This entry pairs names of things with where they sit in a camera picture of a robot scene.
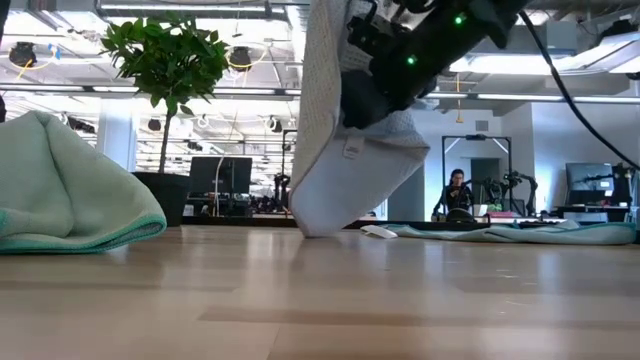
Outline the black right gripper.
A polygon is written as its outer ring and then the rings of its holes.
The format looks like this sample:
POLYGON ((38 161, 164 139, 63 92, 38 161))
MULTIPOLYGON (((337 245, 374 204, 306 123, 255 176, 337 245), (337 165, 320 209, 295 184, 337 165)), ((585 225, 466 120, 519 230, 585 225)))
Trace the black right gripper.
POLYGON ((341 73, 340 109, 346 128, 366 129, 396 111, 399 82, 362 70, 341 73))

